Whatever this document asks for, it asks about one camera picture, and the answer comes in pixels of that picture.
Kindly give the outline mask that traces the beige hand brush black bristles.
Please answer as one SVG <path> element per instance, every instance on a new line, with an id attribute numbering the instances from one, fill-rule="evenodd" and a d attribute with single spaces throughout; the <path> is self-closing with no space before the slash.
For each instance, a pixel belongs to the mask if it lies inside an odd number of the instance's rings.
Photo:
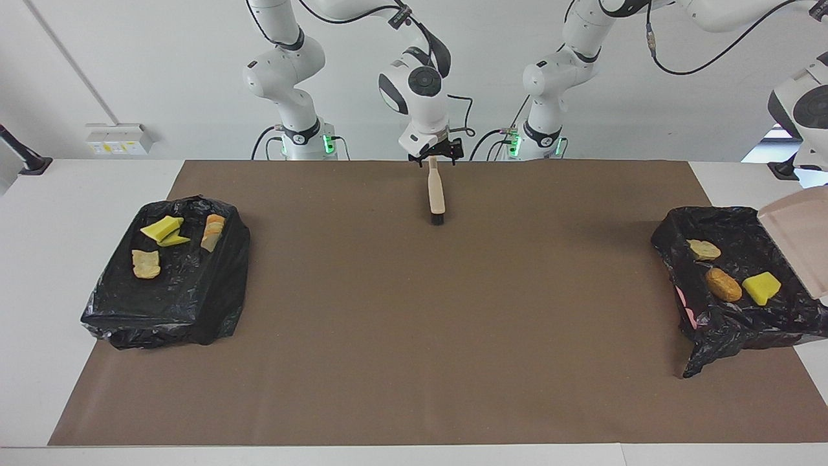
<path id="1" fill-rule="evenodd" d="M 436 156 L 428 157 L 427 194 L 431 210 L 431 224 L 442 225 L 446 215 L 446 199 Z"/>

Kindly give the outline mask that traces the orange striped foam piece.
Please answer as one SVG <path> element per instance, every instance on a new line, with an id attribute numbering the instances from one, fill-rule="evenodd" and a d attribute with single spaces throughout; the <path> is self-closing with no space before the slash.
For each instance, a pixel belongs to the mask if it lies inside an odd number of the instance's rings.
<path id="1" fill-rule="evenodd" d="M 693 260 L 713 261 L 721 257 L 721 250 L 709 241 L 698 241 L 698 239 L 687 239 L 686 244 L 690 248 Z"/>
<path id="2" fill-rule="evenodd" d="M 218 214 L 210 214 L 205 219 L 204 232 L 201 239 L 201 248 L 210 253 L 215 251 L 220 236 L 223 233 L 226 219 Z"/>

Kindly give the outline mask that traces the pink plastic bin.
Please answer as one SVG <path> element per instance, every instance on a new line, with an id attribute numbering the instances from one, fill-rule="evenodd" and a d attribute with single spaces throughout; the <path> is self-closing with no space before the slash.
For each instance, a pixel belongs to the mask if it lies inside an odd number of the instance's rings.
<path id="1" fill-rule="evenodd" d="M 687 320 L 688 320 L 689 324 L 691 324 L 691 327 L 693 329 L 697 329 L 698 328 L 698 323 L 696 322 L 695 313 L 689 307 L 689 304 L 687 303 L 685 294 L 683 293 L 681 288 L 679 288 L 678 286 L 675 286 L 675 292 L 677 293 L 677 297 L 679 298 L 679 301 L 681 303 L 681 307 L 683 307 L 683 309 L 686 313 Z"/>

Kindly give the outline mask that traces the notched yellow sponge piece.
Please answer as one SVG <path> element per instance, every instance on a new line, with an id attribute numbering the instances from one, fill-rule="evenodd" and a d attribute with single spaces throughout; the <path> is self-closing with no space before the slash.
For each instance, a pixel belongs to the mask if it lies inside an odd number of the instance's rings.
<path id="1" fill-rule="evenodd" d="M 153 239 L 153 241 L 161 242 L 166 237 L 180 230 L 183 222 L 184 218 L 180 216 L 164 216 L 159 221 L 142 227 L 140 231 L 143 235 Z"/>

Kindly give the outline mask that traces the white wall socket box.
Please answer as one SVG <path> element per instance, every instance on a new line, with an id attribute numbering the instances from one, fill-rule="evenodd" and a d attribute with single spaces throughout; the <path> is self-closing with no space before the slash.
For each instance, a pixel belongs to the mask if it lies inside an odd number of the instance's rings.
<path id="1" fill-rule="evenodd" d="M 85 143 L 95 156 L 147 156 L 155 144 L 142 124 L 86 124 Z"/>

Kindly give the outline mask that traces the beige plastic dustpan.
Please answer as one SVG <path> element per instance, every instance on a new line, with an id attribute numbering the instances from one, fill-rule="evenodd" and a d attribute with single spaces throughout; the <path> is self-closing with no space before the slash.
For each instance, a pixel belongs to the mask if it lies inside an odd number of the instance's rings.
<path id="1" fill-rule="evenodd" d="M 757 218 L 811 298 L 828 299 L 828 185 L 770 203 Z"/>

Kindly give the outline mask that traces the brown cork-like trash piece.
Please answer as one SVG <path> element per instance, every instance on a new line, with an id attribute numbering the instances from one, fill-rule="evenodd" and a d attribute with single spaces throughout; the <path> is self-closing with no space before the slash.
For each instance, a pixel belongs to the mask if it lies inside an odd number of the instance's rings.
<path id="1" fill-rule="evenodd" d="M 725 303 L 736 303 L 743 297 L 743 289 L 727 272 L 713 267 L 704 275 L 710 292 Z"/>

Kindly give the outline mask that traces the black plastic trash bag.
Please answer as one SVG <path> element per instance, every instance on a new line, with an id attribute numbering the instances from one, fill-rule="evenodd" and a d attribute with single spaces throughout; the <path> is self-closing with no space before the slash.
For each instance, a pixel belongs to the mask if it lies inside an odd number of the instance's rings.
<path id="1" fill-rule="evenodd" d="M 212 253 L 201 248 L 205 219 L 226 223 Z M 164 216 L 184 218 L 179 236 L 190 242 L 158 247 L 141 233 Z M 209 345 L 231 336 L 245 306 L 250 230 L 236 206 L 185 197 L 141 207 L 98 279 L 80 324 L 118 350 L 184 343 Z M 152 280 L 133 274 L 132 250 L 159 251 L 162 272 Z"/>
<path id="2" fill-rule="evenodd" d="M 712 242 L 721 250 L 721 257 L 695 261 L 687 239 Z M 792 347 L 828 338 L 828 306 L 805 290 L 758 221 L 757 210 L 744 206 L 675 208 L 654 230 L 651 244 L 669 274 L 681 333 L 693 344 L 685 378 L 742 350 Z M 781 290 L 766 306 L 758 306 L 748 295 L 736 303 L 725 303 L 710 292 L 704 279 L 713 267 L 727 272 L 737 283 L 771 272 L 781 282 Z M 694 311 L 697 329 L 689 324 L 675 286 L 681 288 Z"/>

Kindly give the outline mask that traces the brown paper table mat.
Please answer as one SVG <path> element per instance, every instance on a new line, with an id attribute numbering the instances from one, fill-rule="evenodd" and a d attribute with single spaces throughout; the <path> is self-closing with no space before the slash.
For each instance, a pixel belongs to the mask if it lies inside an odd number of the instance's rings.
<path id="1" fill-rule="evenodd" d="M 792 348 L 681 378 L 650 243 L 707 205 L 689 164 L 185 162 L 169 197 L 240 211 L 245 309 L 209 346 L 98 342 L 51 445 L 828 442 Z"/>

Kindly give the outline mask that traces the pale trash piece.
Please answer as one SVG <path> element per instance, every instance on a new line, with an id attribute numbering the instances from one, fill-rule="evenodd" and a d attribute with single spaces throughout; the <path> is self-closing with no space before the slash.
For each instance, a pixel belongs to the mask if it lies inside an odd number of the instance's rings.
<path id="1" fill-rule="evenodd" d="M 132 250 L 132 264 L 133 274 L 141 280 L 152 280 L 162 272 L 160 254 L 157 250 Z"/>

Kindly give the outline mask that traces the black pole stand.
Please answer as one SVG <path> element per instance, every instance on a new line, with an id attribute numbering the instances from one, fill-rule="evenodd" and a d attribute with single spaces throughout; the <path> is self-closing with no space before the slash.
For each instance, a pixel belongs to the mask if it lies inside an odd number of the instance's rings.
<path id="1" fill-rule="evenodd" d="M 23 168 L 19 171 L 21 176 L 39 176 L 44 174 L 54 161 L 52 157 L 42 157 L 26 144 L 18 141 L 9 130 L 0 124 L 0 140 L 23 161 Z"/>

